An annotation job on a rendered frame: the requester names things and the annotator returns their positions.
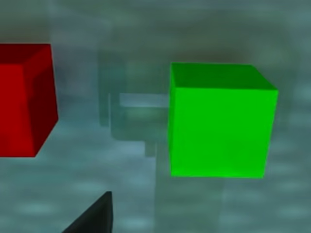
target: black triangular shape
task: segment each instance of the black triangular shape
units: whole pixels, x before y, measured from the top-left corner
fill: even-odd
[[[112,233],[112,192],[106,192],[63,233]]]

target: red box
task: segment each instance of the red box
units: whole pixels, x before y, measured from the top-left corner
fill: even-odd
[[[0,157],[35,157],[58,121],[49,44],[0,44]]]

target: red cube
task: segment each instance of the red cube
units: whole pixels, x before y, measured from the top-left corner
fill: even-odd
[[[0,157],[35,157],[58,121],[49,44],[0,44]]]

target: green box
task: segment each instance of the green box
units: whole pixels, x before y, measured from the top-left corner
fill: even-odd
[[[172,63],[172,176],[264,176],[278,90],[251,65]]]

